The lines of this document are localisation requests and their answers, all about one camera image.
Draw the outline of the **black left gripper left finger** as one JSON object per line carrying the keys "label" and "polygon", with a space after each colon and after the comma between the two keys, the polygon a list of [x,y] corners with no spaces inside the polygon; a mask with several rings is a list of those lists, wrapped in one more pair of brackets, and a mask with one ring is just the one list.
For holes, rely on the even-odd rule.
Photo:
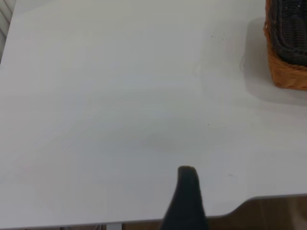
{"label": "black left gripper left finger", "polygon": [[161,230],[181,230],[182,221],[185,219],[186,167],[180,166],[177,174],[177,185],[170,205],[162,220]]}

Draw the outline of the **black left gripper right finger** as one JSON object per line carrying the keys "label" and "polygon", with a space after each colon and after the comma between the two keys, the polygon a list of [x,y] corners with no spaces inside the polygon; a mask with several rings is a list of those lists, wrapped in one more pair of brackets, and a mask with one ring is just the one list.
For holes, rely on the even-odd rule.
{"label": "black left gripper right finger", "polygon": [[200,182],[196,169],[193,167],[189,167],[189,174],[191,180],[191,195],[189,195],[189,198],[191,198],[192,200],[192,204],[190,205],[191,208],[189,211],[189,229],[208,230],[209,224],[202,203]]}

